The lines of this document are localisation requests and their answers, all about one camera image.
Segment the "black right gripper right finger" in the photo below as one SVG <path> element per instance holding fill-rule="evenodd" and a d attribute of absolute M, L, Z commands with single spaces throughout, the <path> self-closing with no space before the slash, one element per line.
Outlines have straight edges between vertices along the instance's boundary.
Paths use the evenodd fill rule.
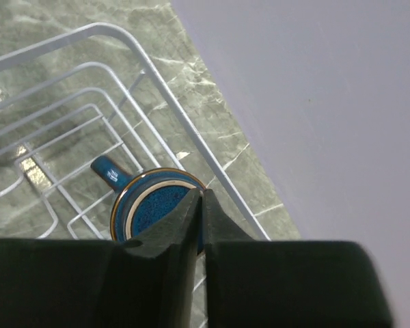
<path fill-rule="evenodd" d="M 257 241 L 202 196 L 209 327 L 392 327 L 377 272 L 351 241 Z"/>

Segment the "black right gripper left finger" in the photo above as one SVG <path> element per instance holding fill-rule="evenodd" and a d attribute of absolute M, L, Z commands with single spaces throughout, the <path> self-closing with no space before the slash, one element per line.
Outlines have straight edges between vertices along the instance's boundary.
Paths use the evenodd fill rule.
<path fill-rule="evenodd" d="M 200 209 L 124 243 L 0 238 L 0 327 L 188 327 Z"/>

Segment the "dark blue ceramic mug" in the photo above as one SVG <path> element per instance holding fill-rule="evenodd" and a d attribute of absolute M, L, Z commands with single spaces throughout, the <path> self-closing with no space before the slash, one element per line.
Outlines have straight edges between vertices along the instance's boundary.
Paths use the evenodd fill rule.
<path fill-rule="evenodd" d="M 130 240 L 160 221 L 191 189 L 206 190 L 192 174 L 171 167 L 132 176 L 106 155 L 97 157 L 90 167 L 116 193 L 110 234 L 118 242 Z"/>

